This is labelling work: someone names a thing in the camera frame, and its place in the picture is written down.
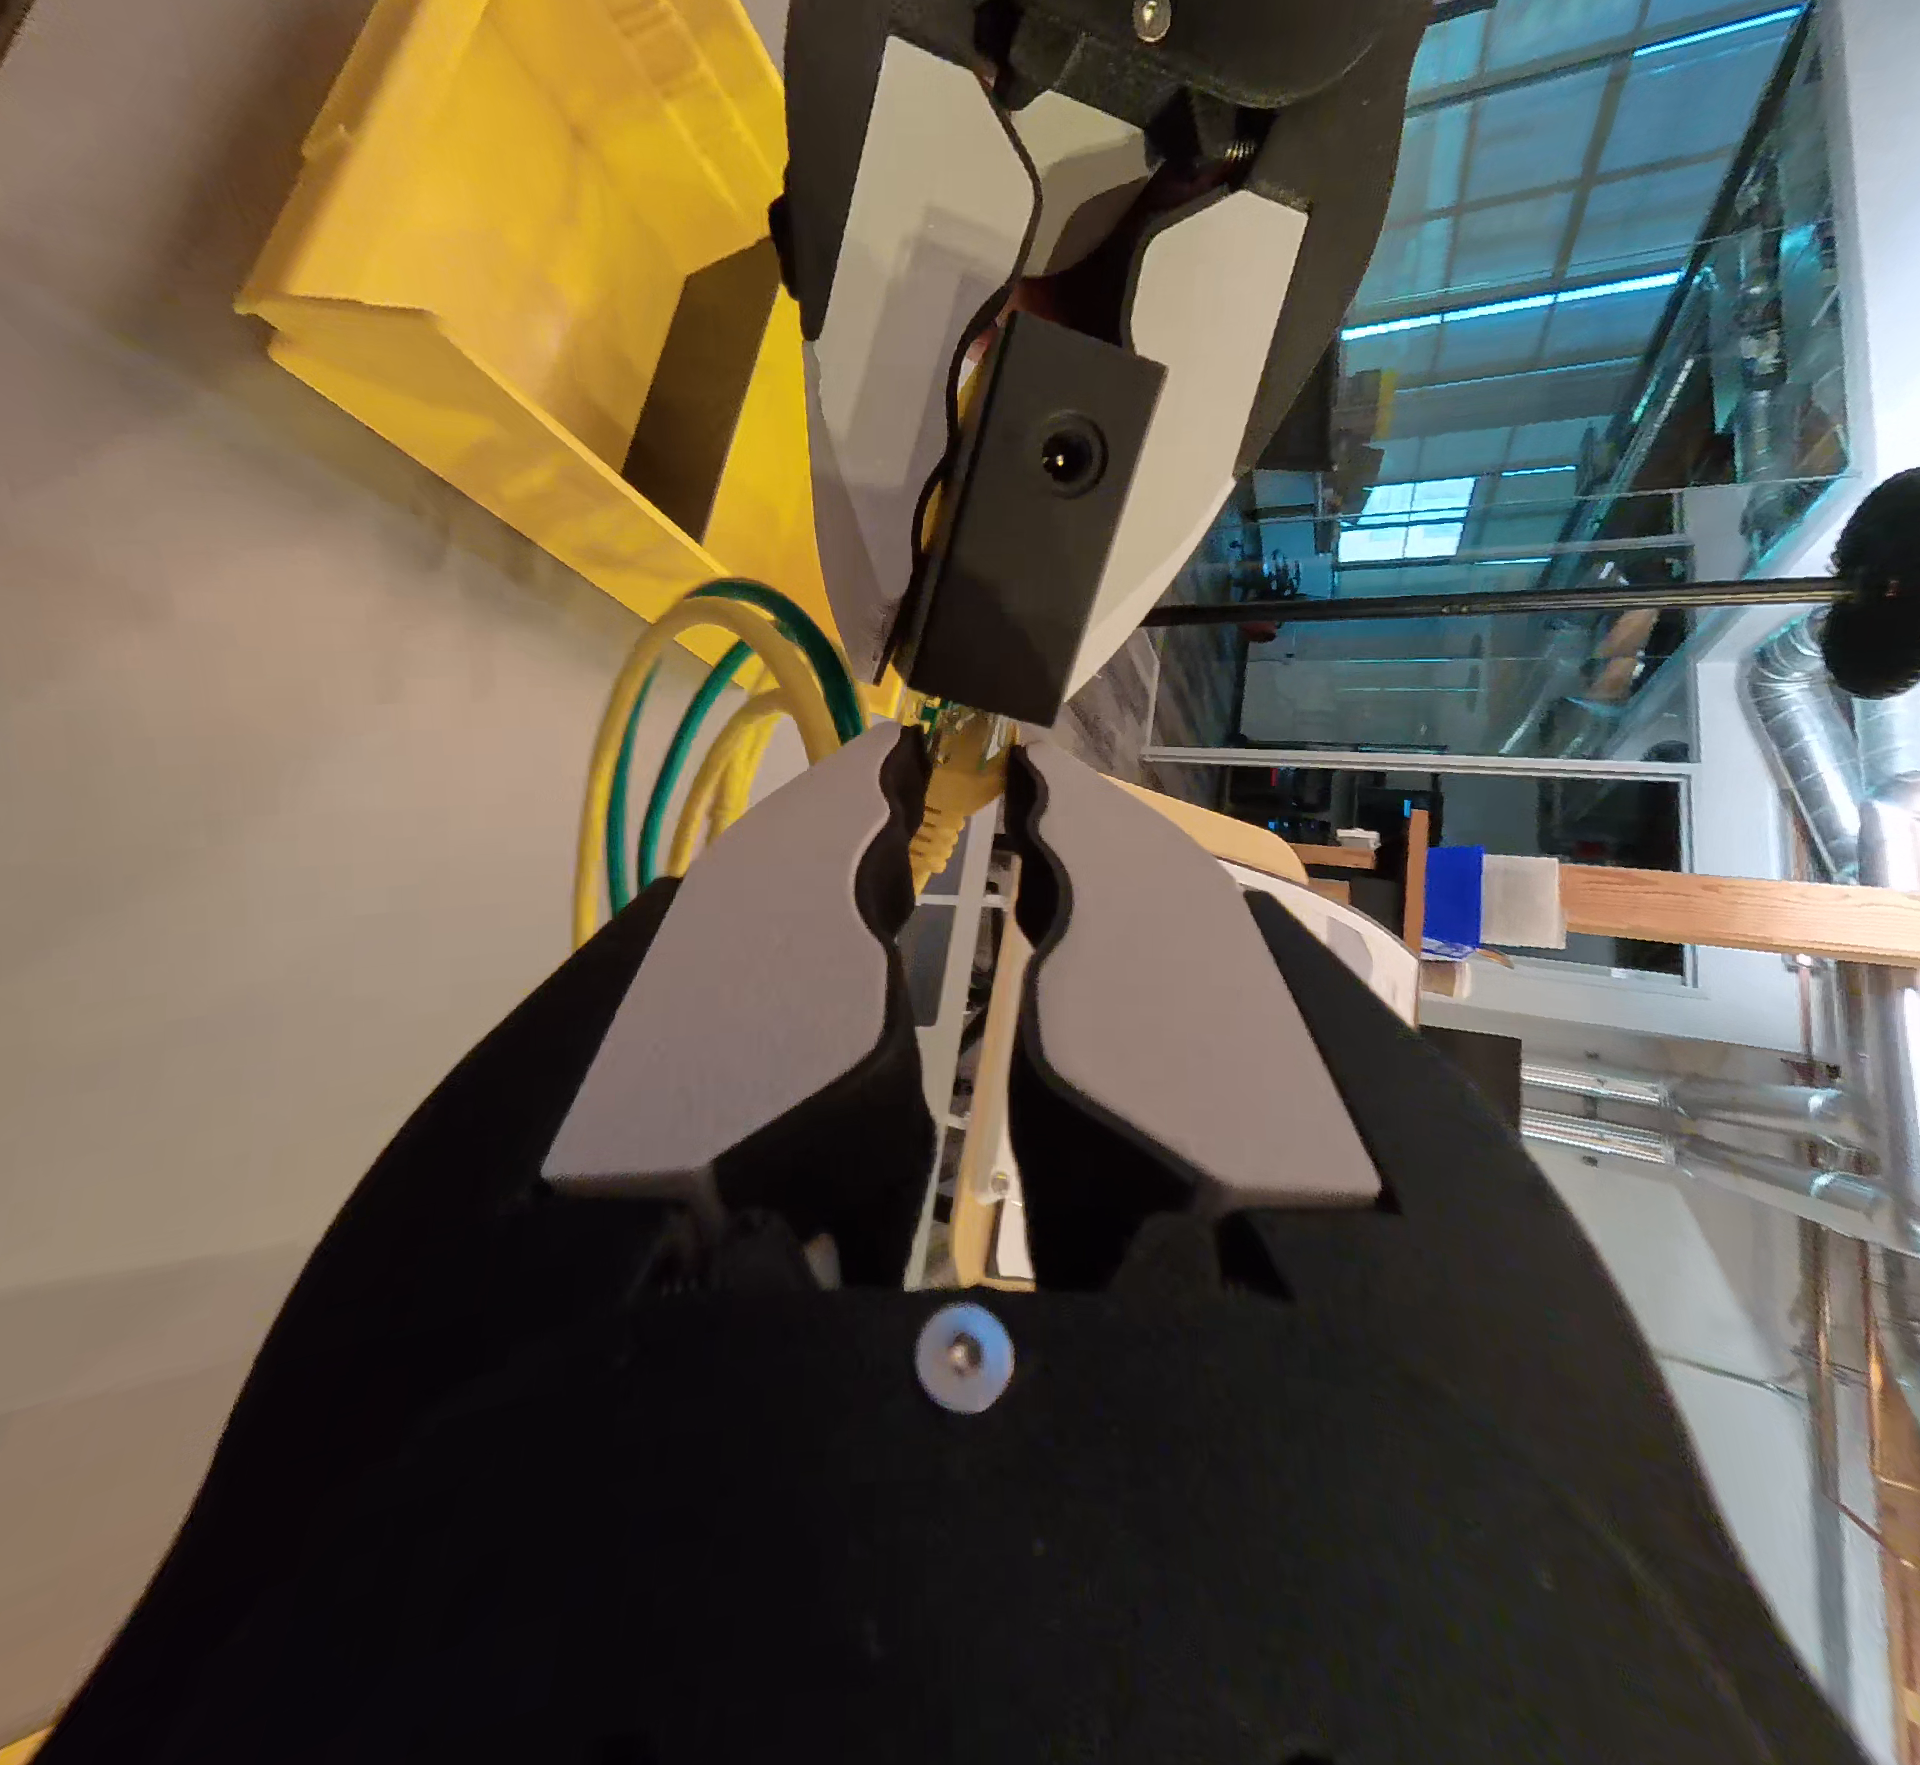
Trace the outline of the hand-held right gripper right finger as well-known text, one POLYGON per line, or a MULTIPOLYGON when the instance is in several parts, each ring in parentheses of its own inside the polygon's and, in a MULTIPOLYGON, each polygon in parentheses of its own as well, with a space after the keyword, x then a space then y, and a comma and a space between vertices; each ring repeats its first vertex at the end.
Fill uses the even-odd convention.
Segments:
POLYGON ((1009 1102, 1028 1218, 1369 1209, 1380 1176, 1240 881, 1041 743, 1009 761, 1032 964, 1009 1102))

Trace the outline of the white plastic box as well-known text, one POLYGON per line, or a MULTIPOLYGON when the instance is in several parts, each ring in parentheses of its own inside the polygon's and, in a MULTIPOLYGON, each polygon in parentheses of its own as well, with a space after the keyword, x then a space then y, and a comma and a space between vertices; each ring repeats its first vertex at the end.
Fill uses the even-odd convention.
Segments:
POLYGON ((1562 862, 1556 858, 1480 855, 1479 947, 1559 954, 1568 947, 1562 862))

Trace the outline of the black pole stand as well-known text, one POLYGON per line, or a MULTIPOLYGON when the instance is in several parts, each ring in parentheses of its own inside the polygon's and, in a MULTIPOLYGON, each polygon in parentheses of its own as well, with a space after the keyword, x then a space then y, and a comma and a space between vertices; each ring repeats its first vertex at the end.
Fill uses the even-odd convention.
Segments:
POLYGON ((1356 600, 1165 602, 1147 629, 1367 625, 1519 617, 1629 617, 1639 610, 1823 610, 1816 657, 1839 692, 1902 698, 1917 686, 1917 474, 1876 484, 1839 530, 1823 577, 1748 577, 1661 586, 1586 586, 1356 600))

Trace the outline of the yellow plastic bin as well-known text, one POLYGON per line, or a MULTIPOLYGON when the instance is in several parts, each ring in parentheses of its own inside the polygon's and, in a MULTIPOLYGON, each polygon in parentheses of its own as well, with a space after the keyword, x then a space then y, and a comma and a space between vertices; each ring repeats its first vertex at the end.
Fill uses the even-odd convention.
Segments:
POLYGON ((234 306, 628 610, 755 580, 836 640, 784 156, 743 0, 376 0, 234 306))

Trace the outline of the blue plastic box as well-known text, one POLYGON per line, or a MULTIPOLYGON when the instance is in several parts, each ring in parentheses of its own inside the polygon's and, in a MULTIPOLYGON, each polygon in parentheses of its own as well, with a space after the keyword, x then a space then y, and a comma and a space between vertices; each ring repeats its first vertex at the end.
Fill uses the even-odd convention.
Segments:
POLYGON ((1488 852, 1437 845, 1425 862, 1420 957, 1468 960, 1485 941, 1488 852))

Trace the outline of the black network switch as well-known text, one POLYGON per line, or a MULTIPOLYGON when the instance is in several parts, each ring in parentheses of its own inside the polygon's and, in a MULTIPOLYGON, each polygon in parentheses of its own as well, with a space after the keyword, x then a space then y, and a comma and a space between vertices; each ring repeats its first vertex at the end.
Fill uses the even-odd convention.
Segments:
POLYGON ((1165 371, 1016 314, 993 338, 903 615, 912 692, 1059 718, 1165 371))

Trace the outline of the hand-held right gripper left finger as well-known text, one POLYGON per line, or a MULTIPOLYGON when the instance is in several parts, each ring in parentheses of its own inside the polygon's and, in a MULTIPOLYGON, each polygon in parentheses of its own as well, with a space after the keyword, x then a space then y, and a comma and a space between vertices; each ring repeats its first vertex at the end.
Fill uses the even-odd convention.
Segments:
POLYGON ((771 1130, 903 1117, 920 1039, 899 928, 920 738, 873 726, 725 831, 675 882, 541 1160, 559 1193, 743 1203, 771 1130))

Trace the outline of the wooden board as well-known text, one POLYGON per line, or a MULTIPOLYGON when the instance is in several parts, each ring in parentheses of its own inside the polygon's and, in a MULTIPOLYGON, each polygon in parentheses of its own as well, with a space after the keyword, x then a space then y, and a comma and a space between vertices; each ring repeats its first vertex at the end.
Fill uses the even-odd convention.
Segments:
POLYGON ((1218 865, 1221 861, 1228 861, 1235 865, 1248 865, 1267 875, 1277 875, 1286 881, 1296 881, 1301 887, 1314 888, 1323 897, 1343 900, 1350 910, 1353 904, 1353 888, 1340 882, 1323 882, 1314 881, 1301 858, 1276 834, 1260 831, 1254 825, 1247 825, 1235 818, 1221 818, 1207 809, 1197 809, 1192 804, 1158 795, 1158 791, 1144 791, 1138 785, 1114 782, 1122 795, 1128 795, 1135 804, 1148 806, 1162 818, 1165 824, 1178 825, 1192 844, 1197 844, 1218 865))

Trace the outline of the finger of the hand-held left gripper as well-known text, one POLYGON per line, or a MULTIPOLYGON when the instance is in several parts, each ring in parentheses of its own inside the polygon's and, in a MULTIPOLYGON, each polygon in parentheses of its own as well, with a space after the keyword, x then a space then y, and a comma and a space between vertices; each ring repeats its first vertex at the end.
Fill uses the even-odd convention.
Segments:
POLYGON ((1036 206, 980 79, 890 34, 826 322, 801 345, 816 559, 853 679, 883 679, 956 365, 1019 272, 1036 206))
POLYGON ((1078 693, 1128 642, 1225 501, 1306 215, 1260 193, 1211 193, 1138 249, 1128 347, 1162 368, 1092 617, 1078 693))

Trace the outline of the silver corrugated duct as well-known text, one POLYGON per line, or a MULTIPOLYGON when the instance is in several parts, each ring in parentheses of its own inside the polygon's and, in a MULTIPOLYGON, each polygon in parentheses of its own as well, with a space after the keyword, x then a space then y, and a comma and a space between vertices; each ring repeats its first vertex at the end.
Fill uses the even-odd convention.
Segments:
POLYGON ((1862 815, 1896 785, 1917 788, 1917 693, 1846 698, 1823 655, 1824 610, 1776 629, 1743 670, 1743 703, 1813 875, 1856 887, 1862 815))

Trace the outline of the silver metal pipes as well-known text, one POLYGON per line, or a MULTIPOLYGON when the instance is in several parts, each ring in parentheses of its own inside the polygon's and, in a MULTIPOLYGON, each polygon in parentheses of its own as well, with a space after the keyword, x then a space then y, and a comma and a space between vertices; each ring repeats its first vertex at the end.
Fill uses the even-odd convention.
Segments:
POLYGON ((1860 1242, 1905 1243, 1905 1208, 1886 1189, 1864 1126, 1836 1086, 1525 1061, 1522 1137, 1735 1193, 1860 1242))

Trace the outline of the black square panel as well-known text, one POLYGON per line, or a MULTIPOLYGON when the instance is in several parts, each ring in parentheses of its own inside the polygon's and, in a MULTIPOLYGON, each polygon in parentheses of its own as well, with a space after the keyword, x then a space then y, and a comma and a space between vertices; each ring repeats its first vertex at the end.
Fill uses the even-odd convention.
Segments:
POLYGON ((1468 1082, 1488 1114, 1513 1137, 1522 1137, 1525 1050, 1519 1039, 1473 1029, 1425 1029, 1425 1040, 1462 1082, 1468 1082))

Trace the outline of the wooden beam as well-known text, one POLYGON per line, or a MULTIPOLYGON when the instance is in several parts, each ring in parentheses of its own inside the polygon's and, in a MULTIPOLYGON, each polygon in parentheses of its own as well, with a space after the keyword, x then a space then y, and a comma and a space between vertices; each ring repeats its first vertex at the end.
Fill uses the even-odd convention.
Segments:
POLYGON ((1559 865, 1569 935, 1917 970, 1917 895, 1621 865, 1559 865))

